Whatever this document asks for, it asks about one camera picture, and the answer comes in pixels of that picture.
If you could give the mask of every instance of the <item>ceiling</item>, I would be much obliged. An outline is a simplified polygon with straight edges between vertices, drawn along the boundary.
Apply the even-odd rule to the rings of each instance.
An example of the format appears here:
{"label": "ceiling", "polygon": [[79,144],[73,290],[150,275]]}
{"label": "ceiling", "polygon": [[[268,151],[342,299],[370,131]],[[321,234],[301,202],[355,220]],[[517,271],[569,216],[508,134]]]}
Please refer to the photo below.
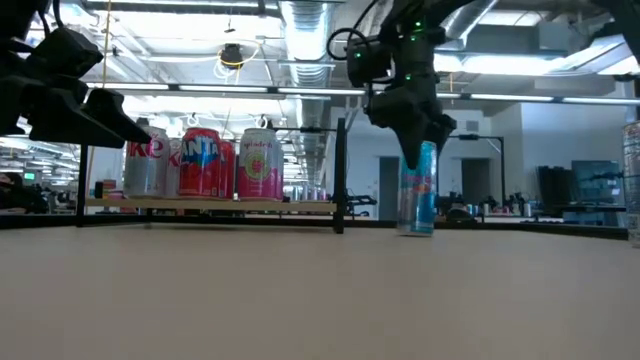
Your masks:
{"label": "ceiling", "polygon": [[[62,0],[62,3],[62,18],[66,24],[107,54],[106,72],[104,63],[98,64],[83,79],[87,82],[296,86],[300,71],[304,71],[299,65],[302,59],[314,60],[311,63],[314,69],[329,69],[329,79],[324,86],[350,87],[344,62],[332,62],[327,57],[300,57],[304,56],[300,49],[305,48],[322,53],[326,34],[315,36],[317,31],[305,32],[304,28],[294,30],[305,36],[292,34],[290,30],[295,23],[287,23],[284,20],[287,14],[284,17],[281,14],[287,9],[285,3],[264,1],[265,16],[255,16],[257,2],[253,1],[219,0],[213,4],[210,0],[113,0],[110,15],[106,11],[106,0]],[[368,4],[369,0],[326,3],[322,9],[327,10],[329,17],[327,31],[353,26]],[[380,0],[363,21],[361,30],[375,34],[391,4],[391,0]],[[105,36],[108,17],[111,22],[108,36]],[[54,22],[51,14],[48,18],[50,23]],[[563,66],[569,54],[588,46],[589,35],[607,20],[602,16],[602,10],[588,1],[500,0],[479,17],[478,24],[466,38],[465,48],[438,51],[436,70],[441,76],[438,90],[605,94],[613,81],[593,73],[612,64],[601,64],[600,68],[580,73],[567,73]],[[35,45],[42,38],[42,25],[34,22],[28,41]],[[225,68],[219,59],[220,51],[229,43],[240,45],[246,61],[238,71]],[[340,52],[344,45],[345,37],[338,37],[332,49]],[[573,76],[542,76],[554,69]],[[530,72],[538,76],[504,75],[505,72]],[[585,86],[585,82],[597,86]],[[127,96],[124,108],[133,118],[151,117],[155,124],[170,129],[172,136],[180,136],[186,127],[197,123],[217,129],[226,138],[239,138],[261,117],[272,119],[277,126],[306,124],[305,118],[310,114],[303,109],[309,109],[309,104],[322,113],[315,114],[318,116],[315,121],[323,125],[329,118],[329,108],[344,106],[344,99],[239,98],[229,94],[218,97],[152,96],[141,92]],[[443,106],[487,112],[495,109],[495,104],[482,101],[444,102]],[[279,132],[279,135],[293,140],[287,151],[299,160],[299,165],[289,166],[292,173],[301,176],[293,176],[290,180],[319,181],[326,137],[310,137],[297,132]]]}

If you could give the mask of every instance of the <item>door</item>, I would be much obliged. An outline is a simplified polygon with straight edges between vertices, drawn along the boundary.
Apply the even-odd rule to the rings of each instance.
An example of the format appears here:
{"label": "door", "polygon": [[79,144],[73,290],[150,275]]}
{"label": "door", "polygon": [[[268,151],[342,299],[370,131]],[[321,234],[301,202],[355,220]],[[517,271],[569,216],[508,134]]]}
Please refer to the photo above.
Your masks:
{"label": "door", "polygon": [[400,186],[400,158],[380,158],[380,192],[378,220],[398,220],[398,187]]}
{"label": "door", "polygon": [[462,159],[462,197],[467,204],[478,204],[491,195],[489,159]]}

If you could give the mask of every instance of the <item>wooden shelf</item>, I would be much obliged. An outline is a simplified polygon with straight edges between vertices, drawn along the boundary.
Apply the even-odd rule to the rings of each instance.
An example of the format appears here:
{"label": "wooden shelf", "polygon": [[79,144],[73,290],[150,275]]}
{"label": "wooden shelf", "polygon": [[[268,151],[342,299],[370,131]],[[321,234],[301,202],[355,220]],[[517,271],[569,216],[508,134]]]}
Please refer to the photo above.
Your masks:
{"label": "wooden shelf", "polygon": [[219,201],[193,199],[87,199],[87,206],[143,209],[201,209],[231,211],[335,212],[337,206],[326,201],[282,203],[275,201]]}

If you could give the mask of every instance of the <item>table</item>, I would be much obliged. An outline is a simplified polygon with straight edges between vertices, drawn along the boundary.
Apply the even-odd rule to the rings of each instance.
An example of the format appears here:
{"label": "table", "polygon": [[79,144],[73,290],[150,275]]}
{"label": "table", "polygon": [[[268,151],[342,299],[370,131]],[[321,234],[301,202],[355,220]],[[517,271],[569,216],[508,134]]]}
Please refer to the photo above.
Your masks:
{"label": "table", "polygon": [[0,358],[636,360],[640,251],[520,232],[0,232]]}

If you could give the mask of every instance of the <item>blue and silver can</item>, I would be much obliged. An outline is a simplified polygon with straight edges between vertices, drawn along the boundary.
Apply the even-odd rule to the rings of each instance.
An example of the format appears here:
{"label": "blue and silver can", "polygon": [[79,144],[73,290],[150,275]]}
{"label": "blue and silver can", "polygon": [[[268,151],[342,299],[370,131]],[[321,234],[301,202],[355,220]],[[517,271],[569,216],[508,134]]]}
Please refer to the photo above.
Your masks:
{"label": "blue and silver can", "polygon": [[436,144],[425,141],[420,148],[420,160],[415,170],[402,160],[398,231],[407,236],[433,236],[436,218]]}

